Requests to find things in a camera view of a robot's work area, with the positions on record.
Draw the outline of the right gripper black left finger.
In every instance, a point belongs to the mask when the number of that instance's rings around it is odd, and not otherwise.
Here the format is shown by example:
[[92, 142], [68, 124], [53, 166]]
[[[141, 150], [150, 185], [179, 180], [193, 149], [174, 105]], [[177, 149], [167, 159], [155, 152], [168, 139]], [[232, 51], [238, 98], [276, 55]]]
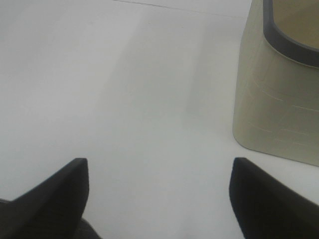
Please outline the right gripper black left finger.
[[0, 207], [2, 239], [71, 239], [88, 199], [88, 161], [76, 158]]

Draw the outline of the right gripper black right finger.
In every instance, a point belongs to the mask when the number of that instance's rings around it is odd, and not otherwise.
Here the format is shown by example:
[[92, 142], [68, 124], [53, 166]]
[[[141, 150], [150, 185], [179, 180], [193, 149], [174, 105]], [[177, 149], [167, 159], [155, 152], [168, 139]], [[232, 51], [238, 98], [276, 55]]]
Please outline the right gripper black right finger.
[[247, 158], [234, 159], [229, 183], [233, 212], [246, 239], [317, 239], [319, 207]]

